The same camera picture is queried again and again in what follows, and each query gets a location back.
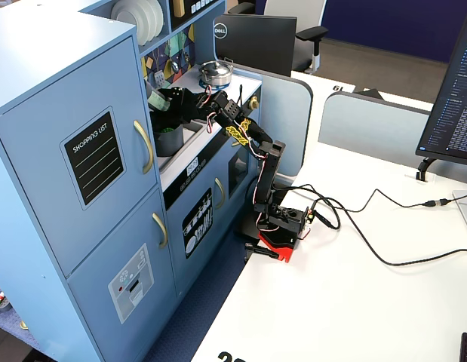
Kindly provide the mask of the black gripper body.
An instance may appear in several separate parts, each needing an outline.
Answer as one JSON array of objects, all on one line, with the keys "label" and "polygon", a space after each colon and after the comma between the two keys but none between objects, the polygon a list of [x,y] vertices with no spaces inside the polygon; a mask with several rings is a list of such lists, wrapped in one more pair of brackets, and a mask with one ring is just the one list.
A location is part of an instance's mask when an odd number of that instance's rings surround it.
[{"label": "black gripper body", "polygon": [[206,121],[209,114],[208,108],[203,108],[202,103],[204,102],[206,93],[194,94],[187,88],[183,88],[183,100],[182,101],[171,101],[171,108],[178,109],[180,107],[188,107],[194,109],[193,120]]}]

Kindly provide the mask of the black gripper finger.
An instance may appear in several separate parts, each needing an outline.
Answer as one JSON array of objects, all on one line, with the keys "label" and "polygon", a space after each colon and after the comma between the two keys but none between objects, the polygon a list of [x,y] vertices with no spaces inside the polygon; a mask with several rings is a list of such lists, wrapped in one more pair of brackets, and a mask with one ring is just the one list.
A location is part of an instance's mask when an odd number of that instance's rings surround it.
[{"label": "black gripper finger", "polygon": [[168,101],[183,100],[183,89],[181,87],[160,88],[158,92]]},{"label": "black gripper finger", "polygon": [[178,127],[180,124],[189,124],[194,118],[194,109],[180,107],[178,109],[169,108],[167,111],[167,125],[169,127]]}]

